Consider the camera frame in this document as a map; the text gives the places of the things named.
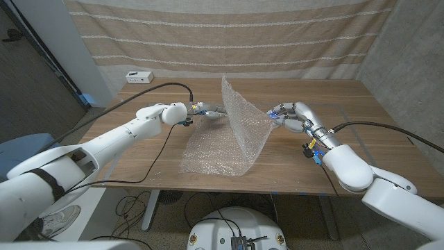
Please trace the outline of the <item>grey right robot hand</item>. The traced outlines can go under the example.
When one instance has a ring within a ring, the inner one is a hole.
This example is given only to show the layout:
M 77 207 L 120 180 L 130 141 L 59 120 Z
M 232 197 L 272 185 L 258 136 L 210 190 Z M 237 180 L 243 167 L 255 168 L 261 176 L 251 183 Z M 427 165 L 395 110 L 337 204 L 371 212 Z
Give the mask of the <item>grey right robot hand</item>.
M 327 131 L 321 119 L 303 102 L 281 103 L 266 114 L 277 126 L 293 133 L 306 133 L 326 149 L 341 146 L 341 142 Z

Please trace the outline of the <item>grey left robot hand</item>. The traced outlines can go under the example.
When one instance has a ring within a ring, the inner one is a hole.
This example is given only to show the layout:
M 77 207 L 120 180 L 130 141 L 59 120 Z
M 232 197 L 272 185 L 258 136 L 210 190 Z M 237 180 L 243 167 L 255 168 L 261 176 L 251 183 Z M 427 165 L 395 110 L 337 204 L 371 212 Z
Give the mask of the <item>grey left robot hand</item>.
M 187 103 L 185 105 L 187 108 L 187 113 L 191 115 L 202 115 L 208 119 L 218 119 L 227 117 L 227 111 L 225 107 L 219 104 L 205 103 L 205 102 L 195 102 Z

